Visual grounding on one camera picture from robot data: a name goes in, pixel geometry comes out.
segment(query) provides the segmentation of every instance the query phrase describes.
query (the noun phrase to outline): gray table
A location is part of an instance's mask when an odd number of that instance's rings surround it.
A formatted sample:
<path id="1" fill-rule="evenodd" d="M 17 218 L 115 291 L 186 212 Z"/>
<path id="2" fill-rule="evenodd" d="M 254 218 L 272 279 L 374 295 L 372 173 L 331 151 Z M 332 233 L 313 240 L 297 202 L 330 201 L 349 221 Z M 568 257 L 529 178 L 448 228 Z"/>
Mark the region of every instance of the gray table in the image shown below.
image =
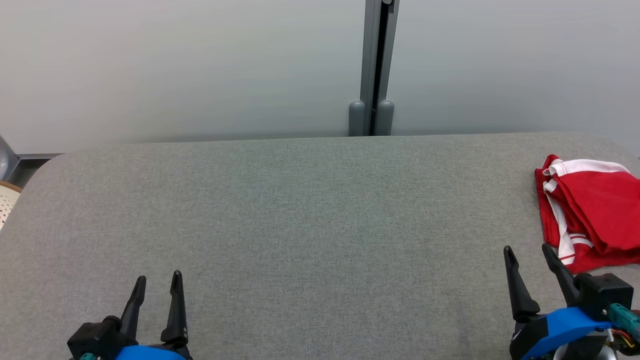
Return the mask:
<path id="1" fill-rule="evenodd" d="M 200 359 L 507 359 L 502 258 L 543 311 L 533 170 L 550 153 L 640 162 L 577 133 L 123 145 L 41 168 L 0 233 L 0 348 L 66 359 L 148 277 L 138 339 L 182 270 Z M 639 267 L 613 271 L 640 286 Z"/>

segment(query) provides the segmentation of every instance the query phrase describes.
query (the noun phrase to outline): folded red garment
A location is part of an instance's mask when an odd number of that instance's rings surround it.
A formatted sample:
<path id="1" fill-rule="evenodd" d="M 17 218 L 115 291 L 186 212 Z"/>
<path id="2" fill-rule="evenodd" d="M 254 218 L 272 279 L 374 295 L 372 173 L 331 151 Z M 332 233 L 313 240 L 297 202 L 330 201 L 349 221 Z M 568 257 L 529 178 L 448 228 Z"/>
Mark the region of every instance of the folded red garment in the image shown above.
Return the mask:
<path id="1" fill-rule="evenodd" d="M 549 155 L 535 177 L 545 241 L 569 271 L 640 263 L 640 180 L 624 166 Z"/>

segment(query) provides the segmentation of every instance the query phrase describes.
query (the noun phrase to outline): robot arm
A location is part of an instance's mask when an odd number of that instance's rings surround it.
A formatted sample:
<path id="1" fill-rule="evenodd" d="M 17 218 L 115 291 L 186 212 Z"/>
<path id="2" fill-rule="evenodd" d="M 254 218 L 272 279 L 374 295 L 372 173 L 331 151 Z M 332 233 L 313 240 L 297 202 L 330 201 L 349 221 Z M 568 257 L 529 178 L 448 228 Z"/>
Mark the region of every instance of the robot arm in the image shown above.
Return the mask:
<path id="1" fill-rule="evenodd" d="M 162 344 L 143 346 L 136 341 L 138 314 L 145 301 L 147 278 L 141 276 L 131 292 L 122 316 L 107 316 L 99 323 L 84 323 L 67 341 L 73 360 L 193 360 L 187 348 L 187 316 L 182 274 L 176 270 L 171 281 L 171 307 Z"/>
<path id="2" fill-rule="evenodd" d="M 616 351 L 640 354 L 631 332 L 635 326 L 640 334 L 640 318 L 628 310 L 633 287 L 613 274 L 579 274 L 574 278 L 549 245 L 544 244 L 542 250 L 567 307 L 538 314 L 540 307 L 520 277 L 518 261 L 511 247 L 505 247 L 511 311 L 516 322 L 509 344 L 511 358 L 590 360 L 615 359 Z"/>

